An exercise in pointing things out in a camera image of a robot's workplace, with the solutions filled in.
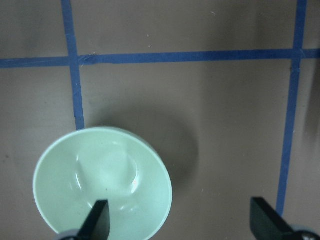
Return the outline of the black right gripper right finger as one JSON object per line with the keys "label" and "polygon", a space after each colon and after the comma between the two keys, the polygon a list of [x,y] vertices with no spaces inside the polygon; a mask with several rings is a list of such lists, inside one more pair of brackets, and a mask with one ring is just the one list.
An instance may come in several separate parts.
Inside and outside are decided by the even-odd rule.
{"label": "black right gripper right finger", "polygon": [[250,199],[250,230],[256,240],[289,240],[294,234],[263,197]]}

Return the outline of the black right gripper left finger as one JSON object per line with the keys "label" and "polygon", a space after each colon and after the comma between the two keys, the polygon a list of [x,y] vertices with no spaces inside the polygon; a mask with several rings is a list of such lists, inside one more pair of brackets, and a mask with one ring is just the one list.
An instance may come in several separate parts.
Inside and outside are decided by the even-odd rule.
{"label": "black right gripper left finger", "polygon": [[97,200],[77,233],[79,240],[107,240],[111,220],[108,200]]}

